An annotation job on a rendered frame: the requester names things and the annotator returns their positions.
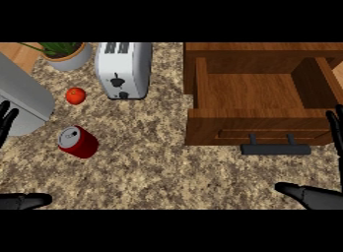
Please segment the grey appliance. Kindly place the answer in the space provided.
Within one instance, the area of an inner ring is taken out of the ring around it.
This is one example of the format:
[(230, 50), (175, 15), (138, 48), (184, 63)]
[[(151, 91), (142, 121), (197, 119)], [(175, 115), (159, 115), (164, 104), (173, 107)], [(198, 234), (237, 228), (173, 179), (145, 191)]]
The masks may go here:
[(19, 109), (10, 129), (12, 136), (24, 136), (39, 130), (47, 122), (55, 99), (50, 91), (0, 52), (0, 100), (10, 101)]

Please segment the brown wooden drawer box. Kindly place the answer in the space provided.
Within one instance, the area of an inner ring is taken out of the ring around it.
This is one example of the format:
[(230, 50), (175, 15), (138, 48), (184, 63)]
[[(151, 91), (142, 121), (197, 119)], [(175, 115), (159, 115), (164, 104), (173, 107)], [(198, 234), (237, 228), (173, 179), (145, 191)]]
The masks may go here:
[(197, 59), (197, 108), (329, 109), (343, 103), (343, 90), (324, 58), (304, 58), (277, 73), (215, 73)]

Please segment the grey plant pot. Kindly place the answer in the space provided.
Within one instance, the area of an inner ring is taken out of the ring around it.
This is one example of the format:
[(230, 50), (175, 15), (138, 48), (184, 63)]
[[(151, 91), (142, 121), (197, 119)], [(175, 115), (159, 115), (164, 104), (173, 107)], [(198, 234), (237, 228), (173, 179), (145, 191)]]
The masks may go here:
[(43, 55), (49, 65), (59, 71), (71, 71), (82, 68), (90, 60), (93, 48), (89, 42), (83, 42), (77, 51), (61, 58), (49, 58)]

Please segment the silver toaster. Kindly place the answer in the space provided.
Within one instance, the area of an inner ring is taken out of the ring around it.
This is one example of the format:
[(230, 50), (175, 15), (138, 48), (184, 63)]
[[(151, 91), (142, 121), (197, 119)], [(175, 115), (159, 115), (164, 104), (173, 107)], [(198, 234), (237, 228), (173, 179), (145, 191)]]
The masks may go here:
[(101, 42), (95, 70), (110, 99), (144, 99), (153, 61), (151, 42)]

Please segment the red soda can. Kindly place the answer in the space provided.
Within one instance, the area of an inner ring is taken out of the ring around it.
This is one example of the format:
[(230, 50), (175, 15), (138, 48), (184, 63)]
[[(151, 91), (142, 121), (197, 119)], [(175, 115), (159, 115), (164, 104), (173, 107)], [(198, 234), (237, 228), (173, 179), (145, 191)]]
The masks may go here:
[(61, 131), (58, 147), (76, 157), (89, 158), (99, 149), (99, 141), (79, 125), (74, 125)]

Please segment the brown wooden cabinet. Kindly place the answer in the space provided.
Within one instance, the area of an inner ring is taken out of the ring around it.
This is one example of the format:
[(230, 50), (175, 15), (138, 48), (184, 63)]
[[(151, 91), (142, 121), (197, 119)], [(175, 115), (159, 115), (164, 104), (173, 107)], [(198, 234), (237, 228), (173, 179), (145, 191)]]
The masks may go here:
[(213, 74), (289, 74), (305, 58), (321, 57), (332, 69), (343, 61), (343, 42), (185, 42), (184, 88), (194, 93), (196, 62)]

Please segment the red tomato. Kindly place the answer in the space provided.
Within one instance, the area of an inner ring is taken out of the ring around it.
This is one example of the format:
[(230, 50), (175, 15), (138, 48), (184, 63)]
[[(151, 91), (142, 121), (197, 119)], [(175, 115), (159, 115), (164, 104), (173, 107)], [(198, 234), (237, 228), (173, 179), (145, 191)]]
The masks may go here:
[(74, 105), (80, 104), (86, 99), (84, 90), (82, 88), (71, 88), (67, 91), (65, 99), (71, 104), (74, 104)]

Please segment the brown wooden drawer front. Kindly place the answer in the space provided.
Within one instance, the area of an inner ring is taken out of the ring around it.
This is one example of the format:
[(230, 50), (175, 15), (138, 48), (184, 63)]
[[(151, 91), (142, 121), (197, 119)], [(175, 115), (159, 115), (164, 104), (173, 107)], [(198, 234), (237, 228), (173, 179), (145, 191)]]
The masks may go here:
[(250, 143), (323, 146), (333, 142), (324, 109), (207, 109), (188, 111), (187, 145), (238, 146)]

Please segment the green leafy plant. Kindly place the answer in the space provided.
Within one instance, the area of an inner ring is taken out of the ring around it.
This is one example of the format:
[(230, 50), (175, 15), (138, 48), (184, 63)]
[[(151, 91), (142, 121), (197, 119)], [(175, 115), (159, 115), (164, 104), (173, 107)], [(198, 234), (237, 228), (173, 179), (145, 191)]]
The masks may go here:
[(61, 58), (79, 50), (82, 42), (40, 42), (42, 47), (36, 47), (22, 42), (22, 45), (42, 52), (47, 57)]

